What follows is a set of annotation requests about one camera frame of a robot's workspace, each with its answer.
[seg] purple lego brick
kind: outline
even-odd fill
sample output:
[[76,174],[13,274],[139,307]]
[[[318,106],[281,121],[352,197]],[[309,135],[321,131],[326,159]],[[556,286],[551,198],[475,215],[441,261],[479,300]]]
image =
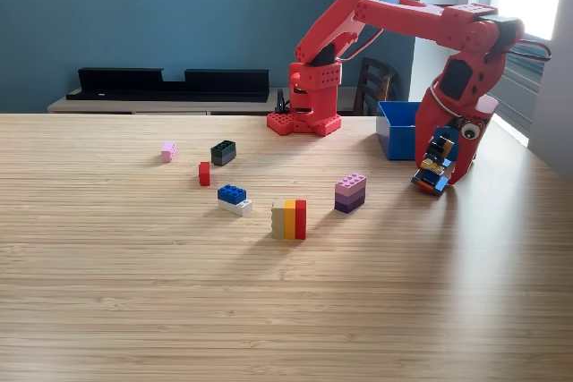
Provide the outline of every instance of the purple lego brick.
[[161,160],[164,163],[169,163],[173,160],[173,156],[175,155],[175,142],[165,142],[163,145],[163,149],[161,149]]
[[358,190],[366,187],[366,176],[363,174],[350,174],[342,178],[334,187],[334,192],[350,197]]
[[354,203],[351,203],[350,205],[344,205],[342,203],[338,203],[337,201],[335,201],[334,202],[334,209],[338,210],[340,212],[344,212],[345,214],[349,214],[350,212],[352,212],[353,210],[355,210],[359,206],[362,206],[364,204],[365,200],[366,200],[366,196],[363,196],[360,199],[356,200]]
[[363,198],[365,196],[366,196],[366,189],[362,188],[361,190],[358,190],[351,196],[345,196],[344,194],[338,194],[337,192],[335,192],[334,200],[337,201],[338,203],[342,203],[343,205],[351,205],[358,199]]

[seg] blue container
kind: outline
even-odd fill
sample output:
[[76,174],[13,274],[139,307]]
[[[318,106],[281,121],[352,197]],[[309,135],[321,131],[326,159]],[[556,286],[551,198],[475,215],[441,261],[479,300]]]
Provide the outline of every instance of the blue container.
[[[379,102],[376,133],[388,160],[415,159],[415,113],[420,102]],[[447,133],[455,143],[448,159],[458,159],[459,131],[451,127],[438,127],[434,134],[439,137]]]

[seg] white lego brick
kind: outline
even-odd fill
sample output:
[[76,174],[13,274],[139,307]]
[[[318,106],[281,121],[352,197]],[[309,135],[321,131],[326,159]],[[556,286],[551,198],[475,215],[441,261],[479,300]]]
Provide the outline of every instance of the white lego brick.
[[229,203],[224,200],[218,201],[218,206],[221,209],[228,210],[229,212],[233,212],[238,216],[246,216],[249,212],[252,211],[252,201],[251,200],[243,200],[241,203],[236,205]]

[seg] yellow lego brick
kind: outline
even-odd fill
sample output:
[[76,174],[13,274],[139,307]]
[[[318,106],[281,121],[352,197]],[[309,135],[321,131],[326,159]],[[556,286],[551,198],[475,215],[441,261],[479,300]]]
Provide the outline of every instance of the yellow lego brick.
[[446,140],[446,143],[444,143],[444,150],[442,151],[441,156],[443,158],[448,158],[448,154],[453,147],[454,147],[454,142],[452,142],[451,140]]
[[295,238],[296,200],[285,200],[285,239]]

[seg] beige lego brick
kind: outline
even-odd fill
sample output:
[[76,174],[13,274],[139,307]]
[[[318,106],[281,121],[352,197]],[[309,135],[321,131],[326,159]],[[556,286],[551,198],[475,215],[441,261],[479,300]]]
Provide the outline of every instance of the beige lego brick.
[[270,225],[272,228],[272,237],[275,239],[285,238],[285,202],[275,201],[272,204]]

